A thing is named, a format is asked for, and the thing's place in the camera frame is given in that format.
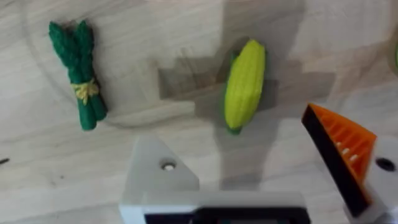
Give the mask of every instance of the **toy asparagus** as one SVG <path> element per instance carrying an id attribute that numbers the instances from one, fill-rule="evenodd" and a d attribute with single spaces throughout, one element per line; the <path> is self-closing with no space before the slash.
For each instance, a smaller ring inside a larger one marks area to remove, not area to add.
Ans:
<path id="1" fill-rule="evenodd" d="M 51 22 L 49 35 L 58 57 L 68 68 L 70 83 L 77 97 L 81 128 L 92 130 L 107 112 L 94 78 L 92 30 L 85 21 L 80 22 L 73 32 Z"/>

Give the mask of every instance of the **yellow twine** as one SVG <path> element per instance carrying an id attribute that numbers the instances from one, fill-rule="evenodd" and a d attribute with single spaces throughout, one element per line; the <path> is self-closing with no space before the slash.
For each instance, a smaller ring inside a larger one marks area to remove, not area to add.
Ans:
<path id="1" fill-rule="evenodd" d="M 88 97 L 94 96 L 100 93 L 100 89 L 94 82 L 94 78 L 86 83 L 71 84 L 75 90 L 76 97 L 83 101 L 84 105 L 87 105 Z"/>

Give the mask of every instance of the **wooden table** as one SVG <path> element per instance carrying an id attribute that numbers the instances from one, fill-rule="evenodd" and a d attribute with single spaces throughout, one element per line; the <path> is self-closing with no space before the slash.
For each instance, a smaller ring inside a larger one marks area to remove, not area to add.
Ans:
<path id="1" fill-rule="evenodd" d="M 120 223 L 132 143 L 154 133 L 206 190 L 298 190 L 314 223 L 347 223 L 300 117 L 313 101 L 398 135 L 396 9 L 395 0 L 0 2 L 0 156 L 11 158 L 0 167 L 0 222 Z M 47 36 L 49 21 L 83 18 L 110 109 L 88 133 Z M 270 60 L 260 110 L 234 137 L 222 83 L 247 37 Z"/>

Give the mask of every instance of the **screw hole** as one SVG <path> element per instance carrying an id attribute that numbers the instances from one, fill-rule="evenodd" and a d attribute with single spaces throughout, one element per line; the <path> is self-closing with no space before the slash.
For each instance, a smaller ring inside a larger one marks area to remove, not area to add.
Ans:
<path id="1" fill-rule="evenodd" d="M 160 162 L 160 168 L 164 171 L 172 171 L 177 166 L 177 163 L 172 159 L 163 159 Z"/>
<path id="2" fill-rule="evenodd" d="M 389 159 L 386 158 L 377 158 L 376 164 L 385 171 L 395 172 L 397 170 L 396 165 Z"/>

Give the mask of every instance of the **yellow corn cob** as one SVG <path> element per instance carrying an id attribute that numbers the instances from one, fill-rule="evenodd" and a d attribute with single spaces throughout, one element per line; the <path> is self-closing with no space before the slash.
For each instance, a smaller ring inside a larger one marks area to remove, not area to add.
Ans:
<path id="1" fill-rule="evenodd" d="M 255 40 L 250 40 L 232 63 L 224 99 L 225 121 L 232 133 L 239 134 L 256 112 L 265 67 L 265 48 Z"/>

